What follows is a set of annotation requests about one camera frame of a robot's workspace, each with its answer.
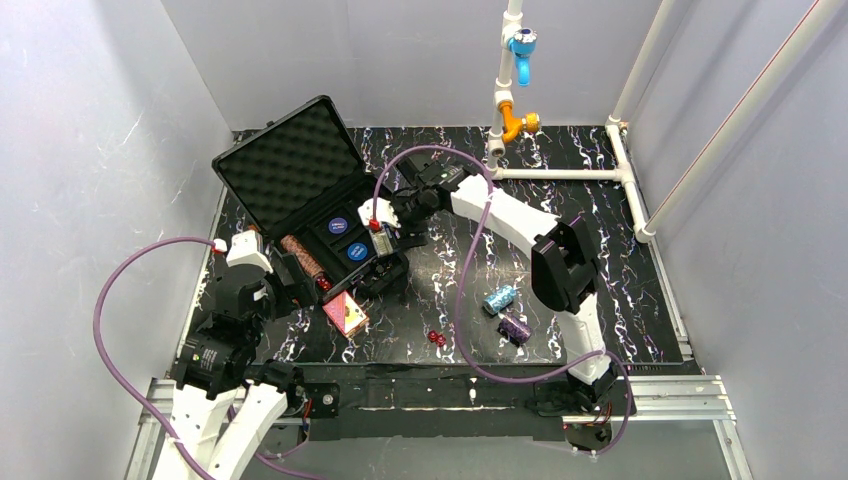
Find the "red playing card box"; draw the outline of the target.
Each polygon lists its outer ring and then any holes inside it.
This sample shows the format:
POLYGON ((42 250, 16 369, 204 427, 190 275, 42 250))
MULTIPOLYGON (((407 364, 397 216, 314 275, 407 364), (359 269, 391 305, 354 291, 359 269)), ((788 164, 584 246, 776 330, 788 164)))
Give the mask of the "red playing card box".
POLYGON ((353 296, 342 291, 322 306, 330 322, 346 338, 351 338, 363 330, 369 322, 369 317, 353 296))

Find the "black foam-lined poker case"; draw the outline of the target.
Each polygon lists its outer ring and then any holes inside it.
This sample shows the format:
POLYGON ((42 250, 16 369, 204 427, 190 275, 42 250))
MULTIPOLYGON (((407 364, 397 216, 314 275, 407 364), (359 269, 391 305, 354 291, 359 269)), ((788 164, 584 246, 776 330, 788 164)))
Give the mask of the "black foam-lined poker case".
POLYGON ((406 255, 378 257, 359 218, 357 208, 370 199, 376 178, 366 172, 329 96, 316 96, 268 124, 215 157, 212 168, 275 249, 294 235, 324 267, 333 288, 316 291, 321 302, 343 290, 373 298, 405 281, 406 255), (335 217, 347 219, 346 233, 328 231, 335 217), (347 257, 355 242, 368 247, 363 261, 347 257))

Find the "blue playing card box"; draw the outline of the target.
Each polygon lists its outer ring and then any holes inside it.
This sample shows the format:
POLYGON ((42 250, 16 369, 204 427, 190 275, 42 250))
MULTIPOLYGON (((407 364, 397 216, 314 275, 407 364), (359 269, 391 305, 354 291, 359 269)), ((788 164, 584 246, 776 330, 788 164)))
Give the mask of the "blue playing card box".
POLYGON ((369 235, 378 257, 387 257, 395 253, 395 243, 390 229, 372 230, 369 235))

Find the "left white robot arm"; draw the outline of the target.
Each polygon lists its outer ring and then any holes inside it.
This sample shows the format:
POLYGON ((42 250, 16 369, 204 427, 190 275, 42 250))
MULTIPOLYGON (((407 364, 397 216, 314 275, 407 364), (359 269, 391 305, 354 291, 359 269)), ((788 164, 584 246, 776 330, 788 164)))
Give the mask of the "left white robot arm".
POLYGON ((177 437, 163 446, 156 479, 198 478, 186 455, 214 479, 240 478, 302 383, 301 369, 256 358, 268 322, 313 304, 310 278, 292 254, 277 266, 264 258, 227 263, 177 360, 169 415, 177 437))

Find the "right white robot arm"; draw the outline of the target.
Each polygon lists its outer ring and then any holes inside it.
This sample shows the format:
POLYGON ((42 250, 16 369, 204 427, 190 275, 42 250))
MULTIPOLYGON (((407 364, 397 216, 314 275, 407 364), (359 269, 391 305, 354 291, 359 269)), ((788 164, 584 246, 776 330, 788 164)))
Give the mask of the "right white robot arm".
POLYGON ((533 296, 554 313, 568 355, 566 365, 523 381, 565 376, 571 399, 581 409, 593 409, 608 397, 621 369, 603 338, 600 261, 586 222, 580 217, 567 221, 521 202, 496 187, 491 171, 471 155, 460 155, 467 166, 442 165, 427 150, 410 148, 386 166, 397 169, 412 188, 406 200, 392 204, 401 231, 447 211, 477 222, 474 243, 489 230, 517 247, 530 261, 533 296))

